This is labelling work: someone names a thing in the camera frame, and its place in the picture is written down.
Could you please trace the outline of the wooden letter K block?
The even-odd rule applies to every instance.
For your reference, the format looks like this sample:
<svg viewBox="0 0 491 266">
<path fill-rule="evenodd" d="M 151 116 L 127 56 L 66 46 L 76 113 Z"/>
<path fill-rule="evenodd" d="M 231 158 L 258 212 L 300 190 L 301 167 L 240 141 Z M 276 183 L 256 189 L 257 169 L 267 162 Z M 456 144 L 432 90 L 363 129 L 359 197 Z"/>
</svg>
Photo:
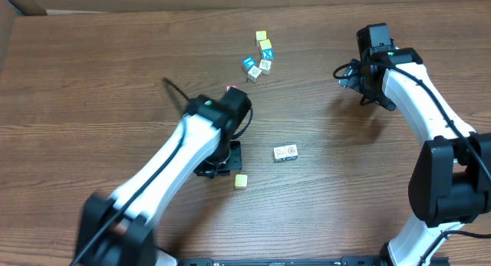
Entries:
<svg viewBox="0 0 491 266">
<path fill-rule="evenodd" d="M 236 189 L 245 189 L 248 185 L 248 176 L 245 174 L 236 174 L 234 186 Z"/>
</svg>

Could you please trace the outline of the wooden ladybug block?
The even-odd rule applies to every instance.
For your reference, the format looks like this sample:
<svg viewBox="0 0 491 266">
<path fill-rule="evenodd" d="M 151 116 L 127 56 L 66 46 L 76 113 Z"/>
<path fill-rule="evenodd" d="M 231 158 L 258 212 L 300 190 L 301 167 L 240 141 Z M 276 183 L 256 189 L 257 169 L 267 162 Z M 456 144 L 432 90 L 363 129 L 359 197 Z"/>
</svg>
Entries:
<svg viewBox="0 0 491 266">
<path fill-rule="evenodd" d="M 274 160 L 276 162 L 285 161 L 287 154 L 284 146 L 278 146 L 273 149 Z"/>
</svg>

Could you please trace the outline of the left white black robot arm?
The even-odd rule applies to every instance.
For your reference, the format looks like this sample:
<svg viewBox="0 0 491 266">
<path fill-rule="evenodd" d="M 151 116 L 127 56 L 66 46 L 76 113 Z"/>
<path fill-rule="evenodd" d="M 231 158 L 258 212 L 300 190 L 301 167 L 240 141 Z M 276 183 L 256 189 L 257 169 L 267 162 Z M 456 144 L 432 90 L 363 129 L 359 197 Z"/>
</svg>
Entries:
<svg viewBox="0 0 491 266">
<path fill-rule="evenodd" d="M 242 168 L 237 139 L 251 115 L 251 100 L 234 87 L 220 100 L 189 100 L 172 136 L 137 174 L 108 198 L 87 199 L 72 264 L 177 265 L 154 242 L 160 219 L 191 174 L 213 178 Z"/>
</svg>

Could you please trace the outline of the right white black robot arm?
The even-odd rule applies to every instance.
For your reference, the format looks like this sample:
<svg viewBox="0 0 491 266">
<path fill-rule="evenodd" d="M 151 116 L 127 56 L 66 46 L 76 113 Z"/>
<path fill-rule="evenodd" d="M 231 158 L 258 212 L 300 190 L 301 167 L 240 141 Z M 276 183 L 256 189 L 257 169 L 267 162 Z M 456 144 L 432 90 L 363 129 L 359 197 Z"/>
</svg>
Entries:
<svg viewBox="0 0 491 266">
<path fill-rule="evenodd" d="M 400 110 L 420 155 L 408 184 L 412 213 L 400 233 L 364 265 L 448 265 L 435 258 L 451 235 L 490 211 L 490 135 L 478 133 L 448 105 L 413 48 L 398 48 L 385 23 L 357 32 L 359 59 L 335 79 L 360 93 L 362 106 Z"/>
</svg>

